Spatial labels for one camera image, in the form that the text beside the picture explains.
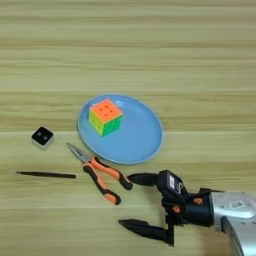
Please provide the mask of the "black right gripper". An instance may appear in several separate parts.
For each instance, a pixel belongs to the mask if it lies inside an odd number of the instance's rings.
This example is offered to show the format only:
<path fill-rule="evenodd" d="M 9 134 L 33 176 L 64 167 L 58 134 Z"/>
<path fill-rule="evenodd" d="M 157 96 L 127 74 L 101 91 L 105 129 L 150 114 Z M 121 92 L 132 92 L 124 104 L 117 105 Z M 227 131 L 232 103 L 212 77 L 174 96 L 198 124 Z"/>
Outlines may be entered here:
<path fill-rule="evenodd" d="M 128 179 L 141 186 L 156 186 L 158 175 L 154 173 L 135 173 Z M 213 213 L 210 206 L 210 191 L 189 193 L 181 202 L 173 197 L 165 196 L 162 206 L 166 210 L 167 228 L 150 225 L 146 221 L 136 219 L 120 220 L 119 224 L 133 233 L 154 240 L 162 241 L 169 246 L 174 245 L 174 225 L 193 224 L 204 227 L 213 225 Z"/>

